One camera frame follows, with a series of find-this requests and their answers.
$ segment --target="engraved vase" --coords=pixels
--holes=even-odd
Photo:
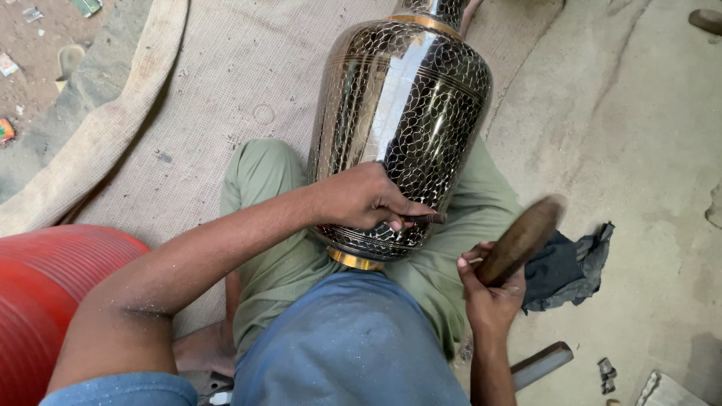
[[[466,3],[400,0],[391,17],[341,34],[323,70],[309,182],[375,161],[406,198],[445,212],[492,90],[488,65],[459,35]],[[324,224],[313,232],[337,261],[380,269],[438,227]]]

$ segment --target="vase neck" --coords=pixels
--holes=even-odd
[[[419,15],[461,32],[461,17],[468,0],[399,0],[393,15]]]

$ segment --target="concrete floor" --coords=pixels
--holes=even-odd
[[[603,405],[597,361],[634,405],[653,369],[722,405],[722,230],[705,219],[722,178],[722,42],[687,23],[719,0],[567,0],[508,89],[487,147],[530,202],[569,197],[571,239],[617,229],[601,290],[519,316],[516,362],[566,341],[575,360],[520,405]]]

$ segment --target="red ribbed drum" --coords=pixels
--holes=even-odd
[[[148,251],[135,238],[97,225],[0,238],[0,403],[39,403],[80,301]]]

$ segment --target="leg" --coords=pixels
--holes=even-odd
[[[303,184],[301,165],[288,144],[251,140],[230,160],[221,188],[220,215]],[[306,290],[343,268],[326,255],[325,248],[302,230],[226,276],[226,319],[174,343],[178,370],[212,370],[232,376],[236,354],[240,357]]]
[[[221,189],[227,215],[305,184],[298,157],[275,139],[257,139],[231,158]],[[233,319],[233,342],[240,357],[257,336],[318,281],[344,267],[326,255],[326,246],[308,230],[246,262],[229,277],[243,290]]]
[[[456,258],[480,241],[496,241],[516,219],[516,193],[476,141],[447,210],[447,223],[417,253],[387,264],[383,273],[417,300],[436,330],[448,360],[464,330],[464,287]]]

